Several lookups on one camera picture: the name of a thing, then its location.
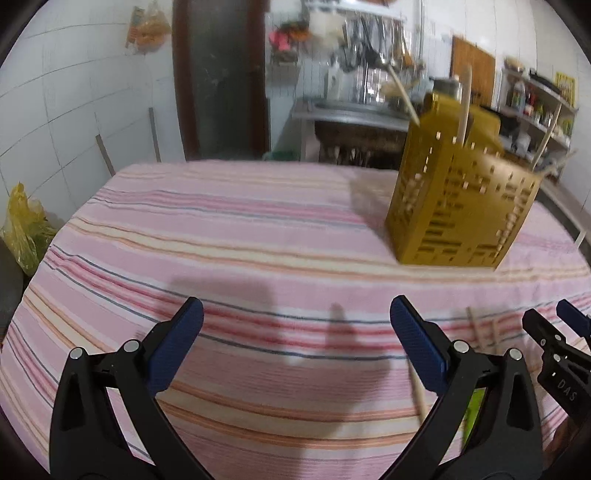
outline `pink striped tablecloth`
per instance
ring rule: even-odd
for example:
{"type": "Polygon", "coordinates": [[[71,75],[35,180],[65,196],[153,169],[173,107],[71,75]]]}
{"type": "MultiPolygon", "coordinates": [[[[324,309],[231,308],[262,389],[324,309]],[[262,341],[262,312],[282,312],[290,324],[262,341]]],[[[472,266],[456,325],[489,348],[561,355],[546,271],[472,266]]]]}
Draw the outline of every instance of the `pink striped tablecloth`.
{"type": "MultiPolygon", "coordinates": [[[[496,320],[503,351],[521,348],[532,371],[540,351],[521,329],[525,310],[575,340],[554,307],[567,298],[588,312],[591,273],[541,205],[494,272],[406,267],[383,227],[396,177],[219,161],[120,172],[59,232],[14,316],[0,404],[15,430],[47,467],[69,350],[117,350],[196,296],[202,333],[158,399],[216,479],[378,479],[419,425],[393,297],[453,339],[475,342],[467,307],[489,342],[496,320]]],[[[548,442],[564,414],[537,392],[548,442]]]]}

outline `metal pipe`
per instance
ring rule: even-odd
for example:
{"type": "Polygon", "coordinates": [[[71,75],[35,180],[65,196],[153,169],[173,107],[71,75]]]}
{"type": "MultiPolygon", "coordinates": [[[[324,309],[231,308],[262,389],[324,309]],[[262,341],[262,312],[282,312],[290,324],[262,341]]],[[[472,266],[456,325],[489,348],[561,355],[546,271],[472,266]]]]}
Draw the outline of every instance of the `metal pipe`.
{"type": "Polygon", "coordinates": [[[419,0],[421,2],[421,20],[420,20],[420,29],[418,32],[418,59],[423,59],[423,48],[425,42],[425,0],[419,0]]]}

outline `silver screw head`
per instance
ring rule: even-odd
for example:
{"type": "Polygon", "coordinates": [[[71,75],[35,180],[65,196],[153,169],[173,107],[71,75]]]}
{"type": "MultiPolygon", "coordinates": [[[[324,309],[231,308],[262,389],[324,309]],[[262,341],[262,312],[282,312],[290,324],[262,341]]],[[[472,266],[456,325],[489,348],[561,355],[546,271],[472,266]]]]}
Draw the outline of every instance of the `silver screw head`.
{"type": "Polygon", "coordinates": [[[457,342],[453,342],[453,349],[456,352],[466,353],[470,349],[470,345],[468,345],[464,340],[458,340],[457,342]]]}
{"type": "Polygon", "coordinates": [[[139,342],[137,340],[129,340],[125,342],[123,350],[128,353],[136,352],[139,349],[139,342]]]}
{"type": "Polygon", "coordinates": [[[523,353],[521,353],[521,350],[517,348],[512,348],[511,350],[509,350],[509,356],[513,360],[521,360],[523,358],[523,353]]]}
{"type": "Polygon", "coordinates": [[[70,352],[70,358],[72,360],[78,360],[84,354],[84,350],[77,346],[70,352]]]}

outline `yellow plastic bag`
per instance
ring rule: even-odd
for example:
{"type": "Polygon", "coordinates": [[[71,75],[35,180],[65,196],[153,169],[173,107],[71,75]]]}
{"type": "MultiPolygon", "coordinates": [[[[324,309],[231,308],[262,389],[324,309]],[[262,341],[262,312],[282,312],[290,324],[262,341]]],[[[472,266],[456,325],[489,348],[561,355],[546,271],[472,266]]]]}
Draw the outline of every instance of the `yellow plastic bag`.
{"type": "Polygon", "coordinates": [[[45,218],[39,200],[29,200],[19,183],[12,189],[2,237],[23,272],[32,277],[43,260],[57,230],[45,218]]]}

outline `plastic bag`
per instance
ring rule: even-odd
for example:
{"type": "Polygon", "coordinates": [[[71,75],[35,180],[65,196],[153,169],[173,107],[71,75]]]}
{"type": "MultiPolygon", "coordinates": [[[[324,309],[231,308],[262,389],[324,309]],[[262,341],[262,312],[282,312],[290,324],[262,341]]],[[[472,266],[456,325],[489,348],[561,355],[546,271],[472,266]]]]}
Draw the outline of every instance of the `plastic bag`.
{"type": "Polygon", "coordinates": [[[158,2],[154,0],[137,26],[135,44],[141,52],[158,50],[164,44],[166,35],[170,33],[170,24],[164,12],[160,10],[158,2]]]}
{"type": "Polygon", "coordinates": [[[2,237],[23,272],[32,277],[43,260],[57,230],[45,218],[39,200],[29,200],[19,183],[12,189],[2,237]]]}

